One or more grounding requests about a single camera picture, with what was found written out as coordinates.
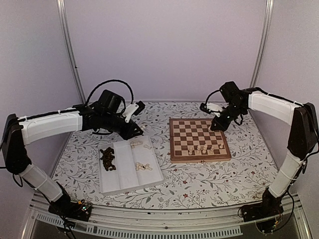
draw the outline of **white tray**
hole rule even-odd
[[[142,141],[143,144],[131,148],[130,143],[135,141]],[[112,163],[116,170],[113,171],[106,171],[100,160],[100,149],[105,150],[108,147],[114,149],[115,159]],[[100,192],[105,196],[156,186],[164,180],[149,136],[99,145],[98,160]],[[136,171],[137,162],[144,165],[148,163],[152,170]]]

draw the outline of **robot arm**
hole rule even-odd
[[[89,129],[96,131],[103,128],[118,133],[125,140],[142,135],[143,131],[131,120],[131,116],[138,115],[145,105],[138,102],[117,113],[123,100],[121,96],[104,90],[99,100],[89,106],[76,105],[32,117],[9,115],[2,137],[6,169],[41,192],[51,202],[50,212],[87,221],[90,217],[88,204],[82,202],[81,208],[78,203],[71,202],[62,186],[31,162],[25,145],[49,136]]]
[[[291,126],[288,152],[279,173],[263,194],[263,202],[242,207],[244,221],[257,220],[282,213],[281,199],[297,179],[305,159],[318,143],[316,111],[311,103],[299,104],[263,92],[259,88],[239,90],[234,82],[227,82],[220,92],[228,103],[226,108],[202,103],[200,109],[215,113],[211,130],[226,131],[230,123],[246,115],[248,109],[276,117]]]

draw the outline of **table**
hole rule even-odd
[[[200,103],[146,103],[133,118],[146,125],[160,168],[162,185],[103,196],[99,192],[97,146],[122,140],[117,134],[72,134],[54,172],[73,200],[94,205],[139,209],[191,209],[230,206],[261,200],[265,188],[277,175],[276,165],[255,122],[248,114],[241,126],[232,123],[225,132],[232,159],[217,163],[171,164],[169,118],[211,118],[199,110]]]

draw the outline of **pile of dark chess pieces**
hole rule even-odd
[[[116,170],[116,167],[112,164],[112,161],[115,158],[115,156],[113,155],[114,149],[112,149],[111,147],[108,147],[105,150],[100,149],[100,151],[103,154],[103,156],[100,159],[103,160],[103,166],[105,170],[106,171]]]

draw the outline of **chessboard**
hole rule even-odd
[[[169,119],[171,163],[229,161],[224,132],[210,125],[210,119]]]

